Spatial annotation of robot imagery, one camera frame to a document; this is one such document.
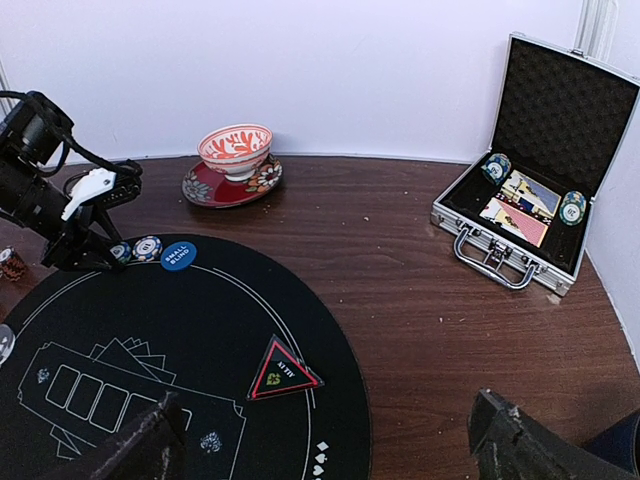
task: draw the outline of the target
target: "red triangle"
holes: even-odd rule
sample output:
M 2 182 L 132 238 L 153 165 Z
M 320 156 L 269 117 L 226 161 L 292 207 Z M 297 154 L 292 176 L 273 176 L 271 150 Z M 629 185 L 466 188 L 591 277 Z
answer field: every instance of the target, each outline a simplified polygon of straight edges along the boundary
M 274 361 L 274 355 L 283 356 L 288 363 L 288 366 L 284 366 L 283 362 L 278 362 L 277 365 L 283 365 L 280 368 L 284 372 L 289 373 L 291 377 L 294 377 L 297 373 L 303 375 L 302 383 L 295 383 L 293 385 L 283 385 L 281 388 L 269 388 L 264 390 L 264 380 L 267 372 L 273 370 L 272 362 Z M 309 388 L 316 388 L 324 385 L 324 382 L 313 372 L 310 372 L 296 357 L 295 355 L 283 345 L 283 343 L 275 335 L 272 337 L 269 347 L 267 347 L 267 353 L 262 360 L 262 367 L 260 373 L 254 379 L 251 391 L 248 395 L 249 399 L 256 400 L 272 395 L 280 395 L 282 393 L 293 392 L 296 390 L 307 390 Z

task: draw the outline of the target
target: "red and white bowl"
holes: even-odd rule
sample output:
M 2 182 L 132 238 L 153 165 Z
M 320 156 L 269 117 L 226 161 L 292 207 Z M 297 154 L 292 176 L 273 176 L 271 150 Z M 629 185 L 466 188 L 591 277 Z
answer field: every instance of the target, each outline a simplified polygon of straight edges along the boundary
M 251 177 L 271 149 L 273 133 L 262 125 L 232 125 L 211 132 L 198 144 L 198 154 L 211 170 L 231 181 Z

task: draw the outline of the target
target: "decorative plate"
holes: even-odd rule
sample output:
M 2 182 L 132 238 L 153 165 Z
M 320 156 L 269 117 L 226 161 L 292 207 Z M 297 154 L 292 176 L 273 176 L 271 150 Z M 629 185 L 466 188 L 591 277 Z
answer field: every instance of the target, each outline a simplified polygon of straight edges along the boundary
M 231 182 L 223 173 L 215 172 L 199 162 L 182 180 L 185 198 L 199 207 L 228 208 L 257 200 L 273 190 L 282 179 L 282 164 L 273 155 L 256 169 L 251 178 Z

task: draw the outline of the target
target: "poker table mat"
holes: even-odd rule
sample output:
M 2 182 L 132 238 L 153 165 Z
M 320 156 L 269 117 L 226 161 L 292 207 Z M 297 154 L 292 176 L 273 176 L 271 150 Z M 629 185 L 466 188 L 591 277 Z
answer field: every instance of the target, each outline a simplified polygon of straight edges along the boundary
M 17 340 L 0 367 L 2 478 L 73 461 L 173 391 L 189 479 L 368 479 L 364 382 L 318 297 L 242 245 L 159 238 L 193 243 L 193 264 L 56 272 L 7 317 Z M 247 400 L 274 335 L 325 386 Z

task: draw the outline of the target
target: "black foam lining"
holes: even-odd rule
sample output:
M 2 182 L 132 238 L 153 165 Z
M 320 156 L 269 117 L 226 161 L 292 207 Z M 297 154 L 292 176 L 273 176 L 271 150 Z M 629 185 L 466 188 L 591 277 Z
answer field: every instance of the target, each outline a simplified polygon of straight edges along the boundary
M 629 121 L 638 86 L 563 53 L 513 38 L 494 150 L 595 195 Z
M 563 197 L 597 192 L 622 139 L 638 86 L 580 58 L 512 37 L 492 151 L 455 185 L 442 203 L 574 274 L 590 214 L 577 226 L 556 214 L 540 248 L 479 216 L 500 186 L 480 167 L 505 153 L 513 169 Z

